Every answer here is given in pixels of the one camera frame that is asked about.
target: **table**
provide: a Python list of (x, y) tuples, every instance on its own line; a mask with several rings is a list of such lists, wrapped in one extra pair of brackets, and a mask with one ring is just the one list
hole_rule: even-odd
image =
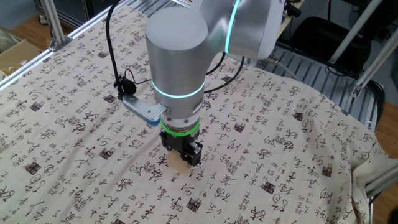
[[(124, 6), (111, 33), (119, 71), (149, 78), (146, 17)], [(116, 99), (104, 22), (0, 91), (0, 218), (9, 223), (356, 223), (364, 186), (397, 164), (325, 95), (246, 67), (205, 95), (203, 165), (169, 169), (159, 127)], [(214, 59), (216, 64), (220, 55)], [(218, 86), (230, 58), (208, 77)], [(154, 103), (153, 86), (137, 97)]]

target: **beige cloth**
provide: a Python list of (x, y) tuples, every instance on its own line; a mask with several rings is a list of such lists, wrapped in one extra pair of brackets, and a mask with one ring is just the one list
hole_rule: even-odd
[[(137, 81), (150, 78), (146, 21), (124, 7), (111, 24), (119, 73), (131, 68)], [(116, 98), (104, 28), (95, 25), (0, 92), (2, 222), (369, 220), (364, 185), (397, 160), (319, 92), (254, 68), (205, 95), (202, 166), (188, 176), (166, 167), (160, 127)], [(227, 58), (206, 89), (238, 67)], [(154, 103), (152, 90), (141, 84), (137, 97)]]

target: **black cable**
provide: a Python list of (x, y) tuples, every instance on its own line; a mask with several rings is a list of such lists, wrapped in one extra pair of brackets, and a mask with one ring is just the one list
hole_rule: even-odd
[(118, 88), (119, 98), (121, 98), (122, 93), (123, 93), (123, 88), (121, 85), (121, 81), (119, 79), (118, 69), (116, 67), (116, 61), (115, 61), (114, 55), (113, 55), (111, 35), (109, 34), (109, 23), (111, 22), (111, 16), (112, 16), (114, 8), (116, 7), (116, 5), (119, 4), (119, 1), (120, 0), (115, 0), (115, 2), (113, 2), (112, 6), (111, 6), (111, 9), (108, 12), (108, 16), (106, 18), (105, 31), (106, 31), (106, 40), (108, 42), (108, 47), (109, 47), (109, 54), (111, 55), (111, 60), (112, 60), (112, 65), (113, 65), (113, 70), (114, 70), (114, 78), (115, 78), (114, 87)]
[(216, 67), (214, 67), (213, 69), (211, 69), (209, 72), (206, 73), (206, 75), (210, 75), (211, 73), (213, 73), (220, 65), (221, 63), (223, 63), (225, 58), (225, 52), (223, 52), (223, 56), (221, 57), (220, 61), (218, 62), (218, 64), (216, 65)]
[(340, 77), (354, 77), (354, 76), (356, 76), (356, 75), (362, 75), (362, 74), (365, 72), (365, 70), (362, 70), (362, 71), (360, 71), (360, 72), (354, 72), (354, 73), (341, 73), (341, 74), (339, 74), (339, 73), (335, 73), (334, 71), (332, 71), (332, 70), (330, 69), (330, 66), (327, 66), (327, 67), (328, 67), (329, 72), (333, 73), (334, 75), (340, 76)]
[(328, 8), (328, 21), (330, 22), (330, 12), (331, 12), (331, 0), (329, 0), (329, 8)]
[(374, 99), (376, 100), (377, 103), (377, 118), (376, 118), (376, 125), (377, 125), (384, 111), (384, 104), (386, 103), (386, 92), (384, 91), (383, 87), (380, 84), (378, 84), (373, 80), (370, 80), (366, 86), (369, 89), (369, 91), (373, 92)]
[(293, 24), (293, 18), (294, 18), (294, 16), (292, 16), (292, 20), (290, 20), (289, 41), (292, 41), (292, 24)]
[(141, 83), (152, 81), (152, 79), (146, 79), (146, 80), (144, 80), (144, 81), (142, 81), (142, 82), (137, 83), (137, 82), (136, 82), (136, 79), (134, 78), (134, 75), (132, 74), (132, 71), (130, 70), (130, 68), (127, 68), (127, 69), (124, 71), (124, 77), (126, 77), (126, 72), (127, 72), (127, 71), (130, 71), (131, 76), (132, 76), (132, 80), (134, 81), (134, 83), (135, 83), (136, 85), (140, 85)]
[(244, 57), (242, 57), (241, 65), (239, 66), (239, 69), (238, 69), (238, 71), (236, 72), (236, 74), (235, 74), (234, 77), (232, 77), (230, 80), (228, 80), (228, 82), (226, 82), (226, 83), (220, 85), (220, 86), (217, 87), (217, 88), (214, 88), (214, 89), (212, 89), (212, 90), (207, 90), (207, 91), (205, 91), (205, 93), (211, 93), (211, 92), (214, 92), (214, 91), (216, 91), (216, 90), (219, 90), (219, 89), (224, 88), (224, 87), (226, 87), (227, 85), (229, 85), (236, 77), (238, 77), (239, 73), (241, 72), (241, 70), (242, 70), (242, 68), (243, 68), (243, 63), (244, 63)]

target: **wire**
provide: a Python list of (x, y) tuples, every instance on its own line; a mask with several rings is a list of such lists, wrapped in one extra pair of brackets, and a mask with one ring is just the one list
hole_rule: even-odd
[(356, 76), (356, 75), (362, 75), (362, 74), (365, 72), (365, 70), (362, 70), (362, 71), (360, 71), (360, 72), (354, 72), (354, 73), (341, 73), (341, 74), (339, 74), (339, 73), (335, 73), (334, 71), (332, 71), (332, 70), (330, 69), (330, 66), (327, 66), (327, 67), (328, 67), (329, 72), (333, 73), (334, 75), (340, 76), (340, 77), (354, 77), (354, 76)]
[(285, 70), (285, 72), (287, 72), (294, 80), (302, 82), (298, 76), (296, 76), (290, 69), (288, 69), (284, 64), (276, 61), (276, 65), (283, 68), (283, 70)]
[(211, 69), (209, 72), (206, 73), (206, 75), (210, 75), (211, 73), (213, 73), (220, 65), (221, 63), (223, 63), (225, 58), (225, 52), (223, 52), (223, 56), (221, 57), (220, 61), (218, 62), (218, 64), (216, 65), (216, 67), (214, 67), (213, 69)]
[(331, 0), (329, 0), (329, 8), (328, 8), (328, 21), (330, 22), (330, 12), (331, 12)]
[(124, 71), (124, 77), (126, 77), (126, 72), (127, 72), (127, 71), (129, 71), (129, 72), (131, 73), (132, 80), (134, 81), (134, 83), (135, 83), (136, 85), (142, 84), (142, 83), (144, 83), (144, 82), (152, 81), (152, 79), (146, 79), (146, 80), (144, 80), (144, 81), (142, 81), (142, 82), (137, 83), (137, 82), (136, 82), (136, 79), (134, 78), (134, 75), (132, 74), (132, 71), (130, 70), (130, 68), (127, 68), (127, 69)]
[(293, 18), (294, 18), (294, 16), (292, 16), (292, 19), (290, 20), (289, 41), (292, 41), (292, 24), (293, 24)]
[(118, 4), (119, 4), (119, 0), (115, 0), (115, 2), (113, 2), (113, 5), (111, 6), (111, 9), (109, 10), (108, 16), (106, 18), (105, 30), (106, 30), (106, 40), (108, 42), (108, 47), (109, 47), (109, 54), (111, 55), (111, 60), (112, 60), (112, 65), (113, 65), (113, 70), (114, 70), (114, 78), (115, 78), (114, 86), (118, 88), (118, 92), (119, 92), (119, 95), (120, 95), (123, 92), (123, 89), (122, 89), (122, 86), (120, 84), (119, 75), (118, 75), (118, 69), (116, 67), (116, 61), (115, 61), (114, 55), (113, 55), (111, 35), (109, 34), (109, 23), (111, 22), (111, 16), (112, 16), (114, 8)]
[(211, 92), (214, 92), (214, 91), (216, 91), (216, 90), (219, 90), (219, 89), (224, 88), (224, 87), (226, 87), (227, 85), (229, 85), (236, 77), (238, 77), (239, 73), (241, 73), (241, 70), (242, 70), (242, 68), (243, 68), (243, 63), (244, 63), (244, 57), (242, 57), (241, 65), (239, 66), (239, 69), (238, 69), (238, 71), (236, 72), (236, 74), (235, 74), (234, 77), (232, 77), (232, 78), (231, 78), (230, 80), (228, 80), (226, 83), (220, 85), (220, 86), (217, 87), (217, 88), (214, 88), (214, 89), (212, 89), (212, 90), (207, 90), (207, 91), (205, 91), (205, 93), (211, 93)]
[(376, 125), (377, 125), (384, 111), (384, 104), (386, 103), (386, 92), (384, 91), (383, 87), (380, 84), (378, 84), (373, 80), (370, 80), (366, 86), (371, 92), (373, 92), (374, 99), (377, 102), (377, 118), (376, 118)]

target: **white cable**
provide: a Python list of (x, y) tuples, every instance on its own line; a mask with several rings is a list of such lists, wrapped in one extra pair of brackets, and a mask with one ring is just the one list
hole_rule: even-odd
[(272, 58), (272, 57), (268, 57), (266, 59), (264, 59), (265, 62), (267, 63), (271, 63), (273, 65), (279, 66), (281, 67), (283, 70), (285, 70), (285, 72), (287, 72), (294, 80), (297, 80), (299, 82), (303, 82), (299, 79), (299, 77), (297, 77), (292, 71), (290, 71), (290, 69), (288, 69), (284, 64), (278, 62), (278, 60)]
[(287, 72), (293, 79), (302, 82), (296, 75), (294, 75), (294, 73), (292, 71), (290, 71), (290, 69), (288, 69), (284, 64), (276, 61), (276, 65), (283, 68), (285, 70), (285, 72)]

